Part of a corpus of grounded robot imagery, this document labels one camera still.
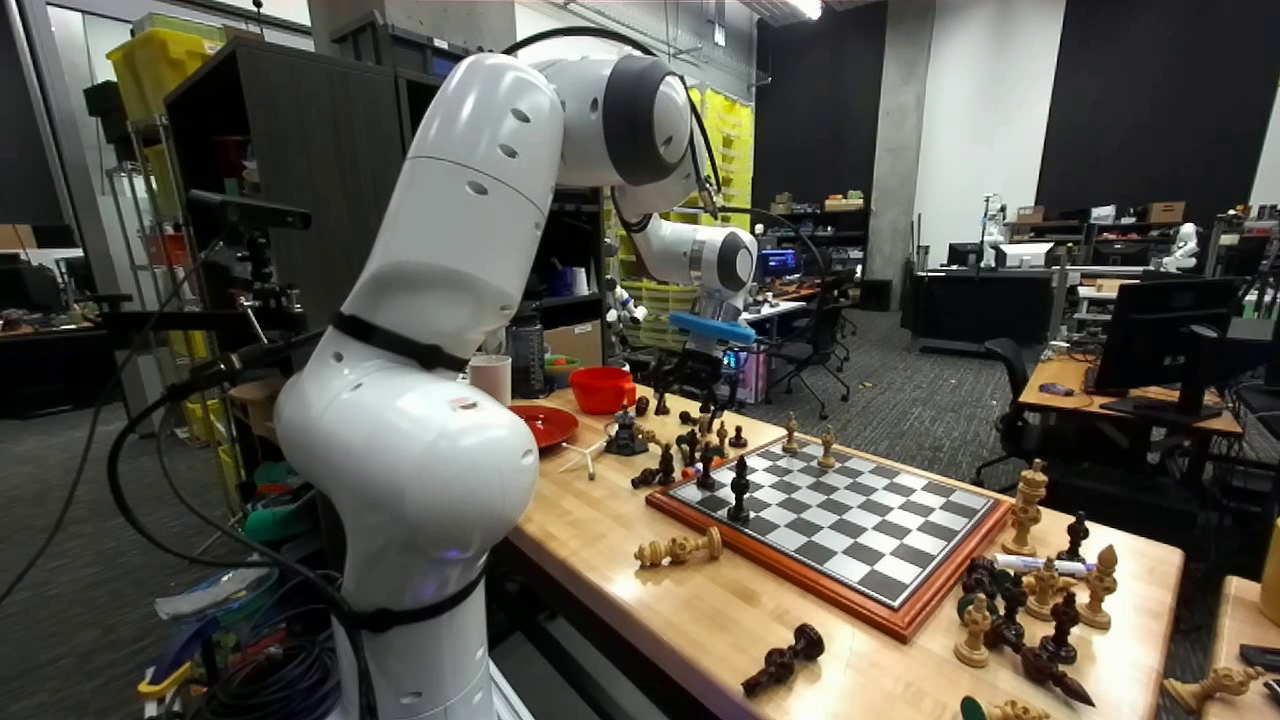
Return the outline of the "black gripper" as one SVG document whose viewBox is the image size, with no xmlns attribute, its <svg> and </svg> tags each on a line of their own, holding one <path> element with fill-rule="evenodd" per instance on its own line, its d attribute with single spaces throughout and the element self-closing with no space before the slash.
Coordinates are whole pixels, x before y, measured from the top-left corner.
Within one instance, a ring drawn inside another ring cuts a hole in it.
<svg viewBox="0 0 1280 720">
<path fill-rule="evenodd" d="M 635 378 L 698 398 L 717 398 L 724 391 L 721 359 L 698 346 L 645 346 L 635 355 Z"/>
</svg>

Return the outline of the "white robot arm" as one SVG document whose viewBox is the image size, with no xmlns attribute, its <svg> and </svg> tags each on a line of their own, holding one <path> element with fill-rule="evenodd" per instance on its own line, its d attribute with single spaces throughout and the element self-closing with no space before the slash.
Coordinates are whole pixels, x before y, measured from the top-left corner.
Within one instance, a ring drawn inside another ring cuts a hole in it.
<svg viewBox="0 0 1280 720">
<path fill-rule="evenodd" d="M 651 274 L 740 317 L 758 238 L 669 217 L 698 161 L 698 109 L 655 55 L 476 51 L 442 83 L 363 272 L 278 397 L 283 460 L 346 527 L 339 720 L 498 714 L 483 562 L 539 446 L 468 359 L 516 317 L 566 189 L 605 189 Z"/>
</svg>

